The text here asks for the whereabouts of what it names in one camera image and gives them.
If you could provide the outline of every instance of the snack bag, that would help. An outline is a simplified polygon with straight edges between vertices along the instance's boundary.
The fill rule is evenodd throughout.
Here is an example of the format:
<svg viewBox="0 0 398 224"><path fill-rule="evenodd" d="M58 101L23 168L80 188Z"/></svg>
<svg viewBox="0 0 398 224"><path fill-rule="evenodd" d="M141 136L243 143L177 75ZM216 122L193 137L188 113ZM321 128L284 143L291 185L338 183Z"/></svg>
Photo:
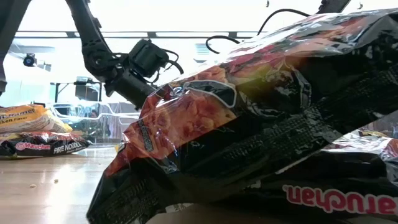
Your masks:
<svg viewBox="0 0 398 224"><path fill-rule="evenodd" d="M69 133L72 128L64 124L42 105L0 108L0 134L24 131Z"/></svg>
<svg viewBox="0 0 398 224"><path fill-rule="evenodd" d="M398 223L398 139L355 131L318 154L223 203L295 220L373 217Z"/></svg>
<svg viewBox="0 0 398 224"><path fill-rule="evenodd" d="M224 199L398 110L397 21L397 9L310 16L163 86L124 132L89 222Z"/></svg>
<svg viewBox="0 0 398 224"><path fill-rule="evenodd" d="M59 156L87 148L91 142L72 133L0 134L0 156L11 158Z"/></svg>

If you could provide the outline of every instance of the table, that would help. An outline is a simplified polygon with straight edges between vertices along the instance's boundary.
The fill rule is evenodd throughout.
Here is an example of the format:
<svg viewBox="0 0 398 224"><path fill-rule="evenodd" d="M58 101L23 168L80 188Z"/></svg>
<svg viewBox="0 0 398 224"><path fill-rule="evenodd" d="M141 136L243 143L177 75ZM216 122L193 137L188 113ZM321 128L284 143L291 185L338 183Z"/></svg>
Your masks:
<svg viewBox="0 0 398 224"><path fill-rule="evenodd" d="M0 161L0 223L87 223L97 183L115 155L113 147L106 147Z"/></svg>

